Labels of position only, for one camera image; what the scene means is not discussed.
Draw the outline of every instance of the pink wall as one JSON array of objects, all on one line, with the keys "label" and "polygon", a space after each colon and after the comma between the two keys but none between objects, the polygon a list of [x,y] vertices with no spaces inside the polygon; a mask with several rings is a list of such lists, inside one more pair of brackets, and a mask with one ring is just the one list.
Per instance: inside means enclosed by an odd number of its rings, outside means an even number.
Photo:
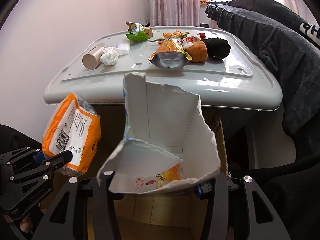
[{"label": "pink wall", "polygon": [[51,78],[99,37],[145,24],[143,0],[20,0],[0,30],[0,123],[41,141]]}]

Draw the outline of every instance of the orange fabric item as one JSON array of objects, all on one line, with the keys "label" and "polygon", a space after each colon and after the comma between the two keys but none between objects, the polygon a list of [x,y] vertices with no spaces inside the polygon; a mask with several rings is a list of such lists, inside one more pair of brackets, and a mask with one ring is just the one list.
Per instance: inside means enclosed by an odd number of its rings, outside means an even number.
[{"label": "orange fabric item", "polygon": [[88,170],[100,138],[100,116],[82,98],[70,93],[58,105],[48,123],[42,151],[47,156],[54,156],[70,150],[73,158],[61,172],[79,176]]},{"label": "orange fabric item", "polygon": [[191,57],[191,62],[206,62],[208,58],[207,47],[203,41],[194,42],[189,48],[184,49]]}]

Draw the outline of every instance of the green wrapper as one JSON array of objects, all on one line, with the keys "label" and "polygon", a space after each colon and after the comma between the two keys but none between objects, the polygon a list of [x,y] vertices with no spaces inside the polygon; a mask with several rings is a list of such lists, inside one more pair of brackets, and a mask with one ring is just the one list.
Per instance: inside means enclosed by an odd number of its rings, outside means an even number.
[{"label": "green wrapper", "polygon": [[150,39],[148,37],[143,29],[143,25],[140,23],[132,23],[132,22],[125,22],[129,28],[128,28],[128,34],[126,34],[129,41],[145,41]]}]

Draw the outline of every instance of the white cardboard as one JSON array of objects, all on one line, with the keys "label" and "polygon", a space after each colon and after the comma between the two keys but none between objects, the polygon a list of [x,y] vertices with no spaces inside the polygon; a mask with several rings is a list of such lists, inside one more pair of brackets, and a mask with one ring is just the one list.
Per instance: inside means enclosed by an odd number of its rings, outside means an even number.
[{"label": "white cardboard", "polygon": [[[132,72],[124,77],[124,96],[124,139],[98,173],[115,171],[111,192],[163,194],[192,187],[218,174],[217,144],[204,122],[199,95],[146,82],[145,74]],[[166,171],[182,160],[186,179],[148,192],[137,192],[130,182],[132,177]]]}]

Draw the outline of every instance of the barcode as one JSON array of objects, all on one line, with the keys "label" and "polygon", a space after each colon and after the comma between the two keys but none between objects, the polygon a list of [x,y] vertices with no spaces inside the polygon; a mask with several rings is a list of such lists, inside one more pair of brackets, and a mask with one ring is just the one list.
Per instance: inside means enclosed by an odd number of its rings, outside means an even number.
[{"label": "barcode", "polygon": [[60,151],[64,151],[68,141],[69,141],[69,136],[65,133],[64,130],[61,130],[61,132],[59,133],[58,139],[57,139],[56,147]]}]

